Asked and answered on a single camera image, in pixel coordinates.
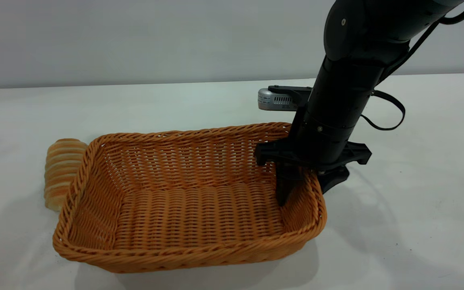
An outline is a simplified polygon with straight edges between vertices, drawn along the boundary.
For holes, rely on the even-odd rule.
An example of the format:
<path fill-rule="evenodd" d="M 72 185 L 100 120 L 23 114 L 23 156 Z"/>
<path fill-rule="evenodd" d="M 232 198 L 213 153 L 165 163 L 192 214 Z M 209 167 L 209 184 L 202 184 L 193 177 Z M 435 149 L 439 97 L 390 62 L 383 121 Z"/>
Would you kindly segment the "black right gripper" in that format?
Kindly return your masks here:
<path fill-rule="evenodd" d="M 351 162 L 366 165 L 372 156 L 363 143 L 352 143 L 347 137 L 330 135 L 328 127 L 320 123 L 307 124 L 303 117 L 295 117 L 287 137 L 258 143 L 255 159 L 259 166 L 276 163 L 276 200 L 285 206 L 293 189 L 303 180 L 300 167 L 319 171 L 317 179 L 322 193 L 345 182 L 350 176 Z"/>

